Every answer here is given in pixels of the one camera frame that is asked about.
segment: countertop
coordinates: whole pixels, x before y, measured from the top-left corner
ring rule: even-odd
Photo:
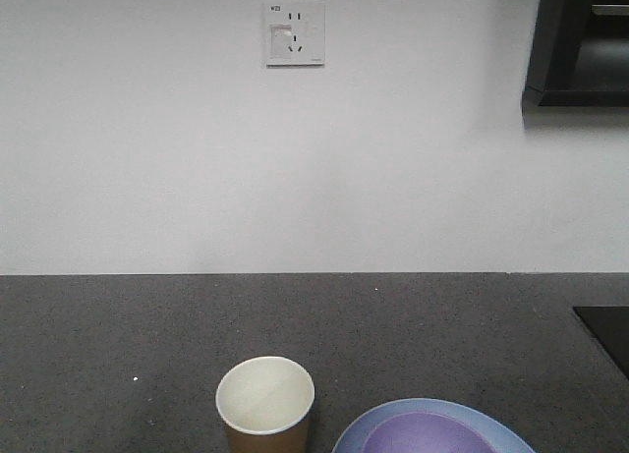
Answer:
[[[227,451],[214,389],[258,355],[312,374],[309,453],[408,397],[629,452],[629,380],[572,311],[627,304],[629,274],[3,276],[0,452]]]

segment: paper cup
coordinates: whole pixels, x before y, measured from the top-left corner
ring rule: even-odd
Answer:
[[[282,357],[258,357],[231,368],[216,389],[216,408],[231,453],[305,453],[315,386]]]

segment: wall socket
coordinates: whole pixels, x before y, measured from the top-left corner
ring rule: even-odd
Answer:
[[[323,0],[267,2],[263,9],[266,66],[325,63]]]

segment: blue plate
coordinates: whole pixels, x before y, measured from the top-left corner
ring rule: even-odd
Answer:
[[[410,412],[441,414],[475,430],[498,453],[535,453],[503,424],[485,414],[438,399],[400,399],[366,411],[343,432],[332,453],[361,453],[372,430],[384,421]]]

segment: black cabinet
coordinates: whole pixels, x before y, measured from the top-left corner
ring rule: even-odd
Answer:
[[[629,106],[629,0],[540,0],[524,100]]]

